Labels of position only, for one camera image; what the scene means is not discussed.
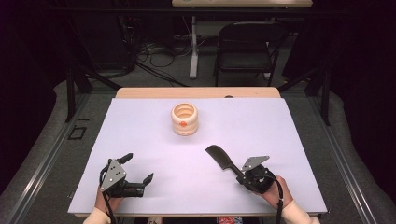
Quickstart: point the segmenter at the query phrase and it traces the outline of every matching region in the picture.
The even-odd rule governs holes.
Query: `metal chair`
[[[271,86],[279,47],[288,34],[286,26],[277,21],[239,21],[224,26],[215,62],[216,86],[219,71],[270,73],[267,86]]]

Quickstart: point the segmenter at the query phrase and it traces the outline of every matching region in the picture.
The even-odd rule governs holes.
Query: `white table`
[[[238,98],[220,98],[225,95]],[[177,135],[171,126],[171,109],[183,102],[199,111],[200,126],[191,136]],[[143,198],[123,201],[119,216],[274,215],[265,200],[237,183],[231,170],[220,169],[205,152],[210,145],[222,147],[238,167],[248,157],[270,156],[263,165],[287,179],[305,211],[327,211],[288,107],[275,88],[134,88],[121,89],[113,99],[68,212],[87,216],[107,160],[132,152],[134,157],[122,165],[126,180],[154,177]]]
[[[174,7],[311,7],[312,0],[172,0],[172,5]],[[197,77],[198,48],[196,37],[197,20],[195,16],[192,16],[190,78]]]

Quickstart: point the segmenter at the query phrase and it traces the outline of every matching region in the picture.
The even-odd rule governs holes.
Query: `black curtain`
[[[320,9],[348,9],[347,18],[306,20],[284,76],[295,78],[329,59],[333,42],[347,35],[331,62],[331,91],[344,101],[352,142],[376,183],[396,202],[396,21],[389,0],[316,0]]]
[[[90,66],[65,19],[46,14],[37,2],[0,3],[1,192],[46,125],[68,59],[77,55]]]

